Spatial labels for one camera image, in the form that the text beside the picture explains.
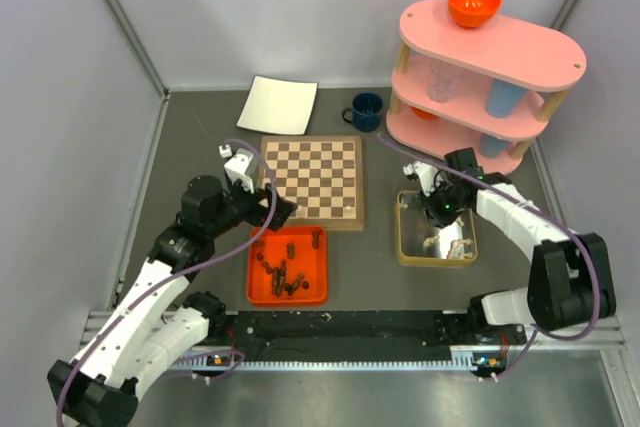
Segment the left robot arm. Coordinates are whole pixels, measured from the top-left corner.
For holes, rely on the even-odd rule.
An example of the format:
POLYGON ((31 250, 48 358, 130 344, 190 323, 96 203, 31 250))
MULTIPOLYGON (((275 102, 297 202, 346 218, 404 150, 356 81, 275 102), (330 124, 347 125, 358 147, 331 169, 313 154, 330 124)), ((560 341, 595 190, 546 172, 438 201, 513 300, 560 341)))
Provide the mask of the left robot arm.
POLYGON ((191 347, 226 334, 225 307, 210 293, 187 297, 163 327, 156 324, 201 265, 224 261, 214 241, 246 222, 276 231, 296 210, 271 186, 246 190, 240 180, 192 179, 175 221, 157 238, 131 289, 98 334, 72 360, 58 360, 47 381, 56 422, 126 426, 149 388, 191 347))

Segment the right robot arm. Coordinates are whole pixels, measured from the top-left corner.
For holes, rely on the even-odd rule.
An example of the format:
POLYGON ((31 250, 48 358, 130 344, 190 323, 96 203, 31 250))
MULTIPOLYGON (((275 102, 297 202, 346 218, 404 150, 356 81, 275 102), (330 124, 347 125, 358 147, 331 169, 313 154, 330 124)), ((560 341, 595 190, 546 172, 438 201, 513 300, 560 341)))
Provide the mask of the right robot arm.
POLYGON ((415 161, 403 169, 420 185, 419 203, 437 228, 471 211, 493 224, 530 263, 524 288, 474 297, 466 327, 487 343, 504 325, 532 324, 553 332, 609 318, 617 302, 608 248, 596 233, 578 234, 542 212, 500 172, 487 173, 471 148, 446 154, 445 161, 415 161))

